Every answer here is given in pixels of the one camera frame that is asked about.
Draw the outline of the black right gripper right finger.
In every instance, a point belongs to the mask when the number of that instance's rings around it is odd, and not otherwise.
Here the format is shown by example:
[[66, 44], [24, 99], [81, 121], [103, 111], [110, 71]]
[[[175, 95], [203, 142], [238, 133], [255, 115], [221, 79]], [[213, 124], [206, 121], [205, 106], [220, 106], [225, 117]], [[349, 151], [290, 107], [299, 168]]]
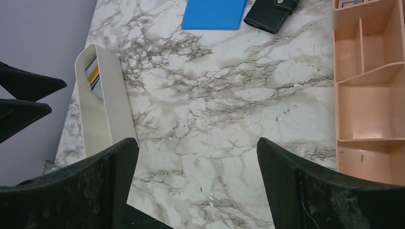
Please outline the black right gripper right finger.
[[404, 228], [403, 186], [345, 175], [264, 137], [256, 151], [275, 228]]

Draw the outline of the black leather card holder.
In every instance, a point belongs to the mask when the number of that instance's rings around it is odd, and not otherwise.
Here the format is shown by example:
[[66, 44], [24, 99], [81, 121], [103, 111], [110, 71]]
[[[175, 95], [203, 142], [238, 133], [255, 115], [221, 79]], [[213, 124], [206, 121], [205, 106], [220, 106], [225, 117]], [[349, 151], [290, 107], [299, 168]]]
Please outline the black leather card holder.
[[298, 4], [299, 0], [256, 0], [243, 21], [254, 28], [276, 34]]

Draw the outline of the blue flat board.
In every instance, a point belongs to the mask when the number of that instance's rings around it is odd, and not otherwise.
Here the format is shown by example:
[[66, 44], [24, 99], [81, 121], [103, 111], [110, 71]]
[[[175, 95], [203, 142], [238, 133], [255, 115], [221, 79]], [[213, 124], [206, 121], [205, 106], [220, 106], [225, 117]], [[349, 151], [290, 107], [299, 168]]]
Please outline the blue flat board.
[[182, 30], [238, 30], [246, 0], [188, 0]]

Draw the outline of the peach plastic file organizer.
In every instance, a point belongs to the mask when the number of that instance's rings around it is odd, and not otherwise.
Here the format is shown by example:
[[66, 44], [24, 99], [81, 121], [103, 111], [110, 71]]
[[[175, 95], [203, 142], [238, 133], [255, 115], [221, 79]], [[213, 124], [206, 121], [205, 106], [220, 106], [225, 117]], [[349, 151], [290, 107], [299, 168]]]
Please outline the peach plastic file organizer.
[[405, 183], [405, 3], [335, 0], [337, 170]]

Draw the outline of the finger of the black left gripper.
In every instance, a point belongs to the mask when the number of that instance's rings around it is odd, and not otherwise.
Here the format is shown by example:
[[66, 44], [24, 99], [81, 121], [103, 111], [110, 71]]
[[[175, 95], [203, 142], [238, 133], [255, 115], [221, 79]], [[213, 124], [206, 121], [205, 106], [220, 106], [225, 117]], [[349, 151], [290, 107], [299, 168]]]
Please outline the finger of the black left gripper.
[[51, 107], [44, 103], [1, 99], [0, 141], [4, 142], [51, 112]]
[[62, 79], [27, 72], [0, 63], [0, 85], [18, 100], [36, 102], [67, 86]]

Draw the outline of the white oblong plastic tray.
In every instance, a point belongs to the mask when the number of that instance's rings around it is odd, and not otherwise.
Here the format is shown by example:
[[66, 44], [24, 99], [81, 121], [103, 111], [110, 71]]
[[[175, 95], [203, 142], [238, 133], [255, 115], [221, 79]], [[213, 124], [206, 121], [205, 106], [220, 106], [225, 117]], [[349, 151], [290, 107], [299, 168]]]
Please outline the white oblong plastic tray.
[[[85, 68], [97, 56], [104, 99], [92, 93]], [[95, 44], [75, 61], [84, 154], [93, 156], [126, 137], [137, 139], [120, 59]]]

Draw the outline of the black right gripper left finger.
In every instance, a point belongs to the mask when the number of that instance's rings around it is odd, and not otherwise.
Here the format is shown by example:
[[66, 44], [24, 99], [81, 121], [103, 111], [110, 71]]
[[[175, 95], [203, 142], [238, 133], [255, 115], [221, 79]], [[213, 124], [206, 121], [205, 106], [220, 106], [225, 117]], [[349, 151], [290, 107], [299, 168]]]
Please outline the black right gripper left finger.
[[139, 147], [125, 138], [49, 174], [0, 188], [3, 229], [121, 229]]

